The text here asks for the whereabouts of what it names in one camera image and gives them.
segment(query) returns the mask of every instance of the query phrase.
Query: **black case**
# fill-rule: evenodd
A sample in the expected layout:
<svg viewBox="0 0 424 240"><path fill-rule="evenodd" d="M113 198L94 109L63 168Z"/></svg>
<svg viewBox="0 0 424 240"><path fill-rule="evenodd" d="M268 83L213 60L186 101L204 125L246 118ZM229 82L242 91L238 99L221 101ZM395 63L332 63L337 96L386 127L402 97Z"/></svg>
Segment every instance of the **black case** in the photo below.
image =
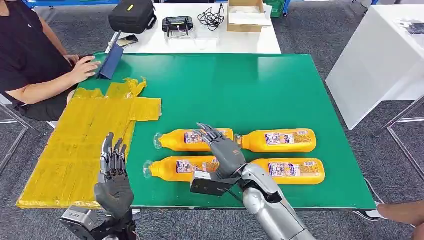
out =
<svg viewBox="0 0 424 240"><path fill-rule="evenodd" d="M122 0L109 14L109 24L115 32L141 34L156 23L151 0Z"/></svg>

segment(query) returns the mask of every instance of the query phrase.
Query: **person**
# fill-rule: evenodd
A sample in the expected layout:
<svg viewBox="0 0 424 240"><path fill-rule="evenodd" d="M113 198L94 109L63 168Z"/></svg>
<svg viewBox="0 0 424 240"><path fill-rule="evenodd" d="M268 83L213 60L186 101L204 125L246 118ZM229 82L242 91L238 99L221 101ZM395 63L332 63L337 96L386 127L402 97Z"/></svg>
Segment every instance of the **person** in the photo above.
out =
<svg viewBox="0 0 424 240"><path fill-rule="evenodd" d="M0 0L0 43L0 94L38 121L59 120L77 84L100 64L93 56L68 55L49 25L22 0Z"/></svg>
<svg viewBox="0 0 424 240"><path fill-rule="evenodd" d="M372 222L386 219L409 224L415 228L412 240L424 240L424 200L387 204L378 196L368 179L365 178L365 182L372 194L379 200L375 202L377 209L371 211L354 211L355 214Z"/></svg>

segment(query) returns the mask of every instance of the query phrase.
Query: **yellow tape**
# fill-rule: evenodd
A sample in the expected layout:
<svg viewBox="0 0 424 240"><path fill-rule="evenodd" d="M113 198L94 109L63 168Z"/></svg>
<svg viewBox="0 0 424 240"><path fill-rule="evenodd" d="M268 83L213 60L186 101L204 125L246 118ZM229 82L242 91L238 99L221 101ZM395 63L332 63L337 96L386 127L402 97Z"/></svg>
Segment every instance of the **yellow tape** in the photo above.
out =
<svg viewBox="0 0 424 240"><path fill-rule="evenodd" d="M127 78L99 89L78 88L51 134L16 206L20 208L98 208L93 188L98 181L102 143L109 132L123 138L128 155L134 121L157 121L161 99L137 97L146 87Z"/></svg>
<svg viewBox="0 0 424 240"><path fill-rule="evenodd" d="M131 121L157 121L162 115L161 98L137 97L133 100L128 119Z"/></svg>

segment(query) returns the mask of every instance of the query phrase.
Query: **clear bottle cap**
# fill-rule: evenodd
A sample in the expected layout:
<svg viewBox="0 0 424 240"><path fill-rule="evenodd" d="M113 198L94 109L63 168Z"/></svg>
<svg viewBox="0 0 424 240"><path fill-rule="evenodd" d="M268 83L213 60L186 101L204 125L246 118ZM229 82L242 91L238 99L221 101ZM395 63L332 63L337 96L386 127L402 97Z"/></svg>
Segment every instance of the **clear bottle cap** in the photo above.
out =
<svg viewBox="0 0 424 240"><path fill-rule="evenodd" d="M153 145L156 149L161 149L162 148L162 143L161 141L159 141L159 139L162 137L163 135L161 133L156 133L153 137Z"/></svg>
<svg viewBox="0 0 424 240"><path fill-rule="evenodd" d="M146 179L149 179L152 177L152 170L151 170L151 166L152 166L152 161L147 160L144 164L143 164L143 175Z"/></svg>
<svg viewBox="0 0 424 240"><path fill-rule="evenodd" d="M239 134L234 134L234 142L242 148L242 136Z"/></svg>

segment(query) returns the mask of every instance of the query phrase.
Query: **green table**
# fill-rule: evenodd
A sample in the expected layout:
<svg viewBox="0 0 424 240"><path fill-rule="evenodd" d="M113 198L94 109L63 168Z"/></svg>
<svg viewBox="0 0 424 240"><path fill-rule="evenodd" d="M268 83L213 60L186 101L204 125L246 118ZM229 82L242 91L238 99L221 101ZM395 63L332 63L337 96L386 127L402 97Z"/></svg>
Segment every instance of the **green table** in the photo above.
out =
<svg viewBox="0 0 424 240"><path fill-rule="evenodd" d="M242 208L229 194L222 197L190 192L187 182L145 178L143 164L169 156L210 155L203 152L156 150L153 137L196 122L255 130L309 128L317 138L308 153L253 153L259 158L318 158L326 177L317 185L280 185L296 209L375 209L361 170L349 146L323 82L306 54L126 54L113 76L147 79L143 97L162 98L159 121L137 122L127 169L135 194L134 207ZM109 80L89 79L80 86L106 93ZM233 192L241 194L237 187Z"/></svg>

